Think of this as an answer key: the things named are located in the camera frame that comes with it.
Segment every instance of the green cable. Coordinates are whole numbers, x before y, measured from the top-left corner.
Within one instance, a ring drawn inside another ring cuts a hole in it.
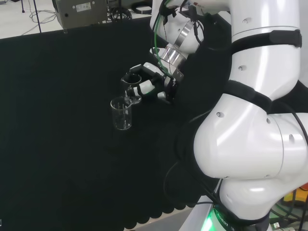
[[[167,5],[171,0],[167,0],[165,2],[165,5]],[[158,55],[158,49],[157,49],[157,43],[156,43],[156,38],[157,38],[157,30],[158,30],[158,25],[159,25],[159,22],[160,22],[160,19],[161,19],[161,15],[159,16],[157,22],[156,22],[156,25],[155,25],[155,30],[154,30],[154,46],[155,46],[155,52],[156,52],[156,57],[158,59],[158,62],[161,66],[161,68],[165,71],[165,74],[169,77],[171,77],[171,73],[168,72],[168,69],[164,67],[164,65],[162,64],[162,61],[160,60],[160,57]]]

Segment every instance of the gray equipment box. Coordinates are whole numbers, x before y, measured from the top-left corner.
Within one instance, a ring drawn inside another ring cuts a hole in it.
[[[63,29],[89,26],[107,20],[106,0],[52,0]]]

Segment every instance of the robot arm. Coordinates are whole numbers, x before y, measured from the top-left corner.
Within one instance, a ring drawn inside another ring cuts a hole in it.
[[[154,1],[153,26],[162,1]],[[308,147],[303,131],[291,114],[268,115],[266,104],[289,93],[300,70],[298,0],[200,0],[198,12],[230,10],[232,21],[232,69],[230,89],[223,94],[199,127],[194,153],[208,176],[224,178],[220,198],[238,218],[259,220],[284,195],[308,181]],[[167,7],[180,6],[172,0]],[[165,30],[157,34],[176,45],[189,19],[168,16]],[[194,53],[198,43],[193,31],[176,49]],[[308,128],[308,115],[299,114]]]

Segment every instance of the metal stand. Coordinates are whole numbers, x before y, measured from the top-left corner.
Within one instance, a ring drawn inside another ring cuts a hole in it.
[[[21,0],[21,7],[22,7],[22,13],[24,13],[25,12],[25,10],[24,10],[24,2],[23,2],[23,0]]]
[[[37,19],[39,18],[39,14],[38,14],[38,10],[37,10],[37,5],[35,4],[35,0],[33,0],[34,2],[34,8],[35,8],[35,13],[37,14]],[[42,33],[42,30],[40,29],[40,24],[39,24],[39,19],[38,19],[38,27],[39,27],[39,32]]]

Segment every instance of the white floor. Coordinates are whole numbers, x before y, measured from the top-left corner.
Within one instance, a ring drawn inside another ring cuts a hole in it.
[[[39,33],[37,23],[29,18],[30,6],[34,12],[33,0],[23,0],[25,13],[22,13],[21,1],[13,2],[8,0],[6,4],[0,5],[0,39]],[[36,0],[37,10],[49,10],[54,12],[52,0]],[[40,22],[47,22],[54,18],[51,13],[40,12],[38,14]],[[132,14],[133,18],[145,17],[148,15]],[[57,18],[52,22],[41,24],[42,32],[62,30]]]

